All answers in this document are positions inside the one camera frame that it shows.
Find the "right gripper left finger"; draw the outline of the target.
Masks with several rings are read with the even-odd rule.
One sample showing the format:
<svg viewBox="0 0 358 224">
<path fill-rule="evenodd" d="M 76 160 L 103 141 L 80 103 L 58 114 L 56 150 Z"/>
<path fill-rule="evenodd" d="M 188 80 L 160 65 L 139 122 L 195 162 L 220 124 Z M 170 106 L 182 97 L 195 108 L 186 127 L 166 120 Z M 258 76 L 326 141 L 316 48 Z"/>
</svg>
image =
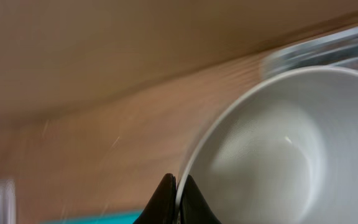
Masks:
<svg viewBox="0 0 358 224">
<path fill-rule="evenodd" d="M 175 176 L 165 174 L 134 224 L 172 224 L 176 193 Z"/>
</svg>

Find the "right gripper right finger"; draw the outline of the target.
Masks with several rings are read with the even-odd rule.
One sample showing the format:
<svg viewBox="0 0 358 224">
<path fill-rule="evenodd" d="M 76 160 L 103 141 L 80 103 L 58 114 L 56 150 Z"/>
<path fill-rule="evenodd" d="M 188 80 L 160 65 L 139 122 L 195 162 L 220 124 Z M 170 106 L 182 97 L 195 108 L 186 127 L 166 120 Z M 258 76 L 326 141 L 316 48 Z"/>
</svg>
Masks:
<svg viewBox="0 0 358 224">
<path fill-rule="evenodd" d="M 200 189 L 191 175 L 188 175 L 180 203 L 181 224 L 221 224 L 211 211 Z"/>
</svg>

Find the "grey saucer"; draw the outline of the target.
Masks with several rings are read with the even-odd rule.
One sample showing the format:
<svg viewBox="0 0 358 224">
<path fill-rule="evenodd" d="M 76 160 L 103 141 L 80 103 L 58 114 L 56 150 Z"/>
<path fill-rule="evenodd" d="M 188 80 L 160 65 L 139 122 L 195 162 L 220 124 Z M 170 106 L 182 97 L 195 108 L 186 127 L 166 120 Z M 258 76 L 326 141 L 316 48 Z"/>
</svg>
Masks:
<svg viewBox="0 0 358 224">
<path fill-rule="evenodd" d="M 221 223 L 358 223 L 358 71 L 316 66 L 262 81 L 197 140 L 177 212 Z"/>
</svg>

